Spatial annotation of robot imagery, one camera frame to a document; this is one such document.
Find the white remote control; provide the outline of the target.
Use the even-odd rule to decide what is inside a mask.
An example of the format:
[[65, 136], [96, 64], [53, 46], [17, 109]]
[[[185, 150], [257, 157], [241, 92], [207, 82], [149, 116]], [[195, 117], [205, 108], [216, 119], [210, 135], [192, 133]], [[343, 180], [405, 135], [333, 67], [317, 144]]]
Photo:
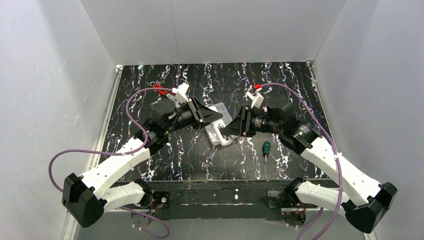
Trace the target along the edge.
[[211, 144], [216, 147], [218, 145], [222, 147], [229, 146], [233, 143], [234, 139], [230, 135], [224, 135], [221, 130], [226, 126], [225, 122], [220, 119], [210, 124], [211, 129], [207, 130]]

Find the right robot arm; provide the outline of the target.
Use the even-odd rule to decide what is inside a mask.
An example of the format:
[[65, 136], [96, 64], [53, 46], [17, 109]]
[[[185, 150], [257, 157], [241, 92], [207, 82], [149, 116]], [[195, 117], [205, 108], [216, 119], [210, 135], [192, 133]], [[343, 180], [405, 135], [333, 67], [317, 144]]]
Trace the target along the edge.
[[253, 137], [257, 132], [277, 134], [288, 149], [322, 170], [338, 190], [296, 178], [285, 189], [282, 199], [291, 205], [312, 204], [334, 208], [357, 230], [370, 234], [392, 205], [398, 189], [390, 182], [380, 183], [367, 176], [341, 153], [334, 153], [329, 141], [311, 124], [297, 118], [294, 106], [286, 99], [253, 100], [243, 106], [234, 119], [220, 131], [223, 135]]

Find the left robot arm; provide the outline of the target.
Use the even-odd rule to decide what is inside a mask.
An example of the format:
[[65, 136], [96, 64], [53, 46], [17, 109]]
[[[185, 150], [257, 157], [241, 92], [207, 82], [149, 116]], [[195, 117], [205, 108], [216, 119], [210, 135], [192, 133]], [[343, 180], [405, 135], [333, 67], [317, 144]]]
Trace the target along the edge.
[[176, 106], [165, 97], [145, 120], [143, 129], [98, 166], [64, 180], [62, 204], [83, 228], [96, 223], [104, 213], [126, 205], [150, 206], [154, 190], [142, 180], [114, 184], [127, 172], [150, 159], [169, 142], [169, 134], [187, 126], [199, 129], [223, 116], [196, 98]]

